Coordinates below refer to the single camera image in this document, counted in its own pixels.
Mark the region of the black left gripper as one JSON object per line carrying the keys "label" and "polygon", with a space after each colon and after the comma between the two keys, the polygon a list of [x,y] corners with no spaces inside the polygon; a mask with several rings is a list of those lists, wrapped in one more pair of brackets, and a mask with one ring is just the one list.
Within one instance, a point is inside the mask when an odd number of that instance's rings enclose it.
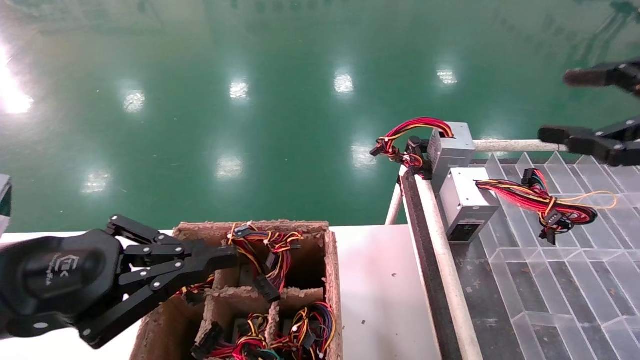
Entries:
{"label": "black left gripper", "polygon": [[[123,248],[116,239],[130,240]],[[127,299],[85,319],[114,289],[119,259],[155,265]],[[103,230],[47,235],[1,246],[1,337],[31,338],[77,328],[100,349],[171,299],[180,289],[205,283],[211,274],[239,263],[231,245],[204,239],[181,241],[124,215],[112,215]]]}

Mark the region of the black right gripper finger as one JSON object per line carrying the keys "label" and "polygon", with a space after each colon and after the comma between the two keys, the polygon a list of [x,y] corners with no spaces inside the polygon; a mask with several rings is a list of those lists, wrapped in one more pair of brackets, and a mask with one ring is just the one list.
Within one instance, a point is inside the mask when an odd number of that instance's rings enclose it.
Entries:
{"label": "black right gripper finger", "polygon": [[614,86],[635,97],[640,96],[640,61],[601,63],[590,68],[569,69],[564,84],[570,87],[604,88]]}
{"label": "black right gripper finger", "polygon": [[542,126],[537,138],[547,144],[566,146],[567,152],[594,157],[611,167],[640,165],[640,117],[601,129],[578,126]]}

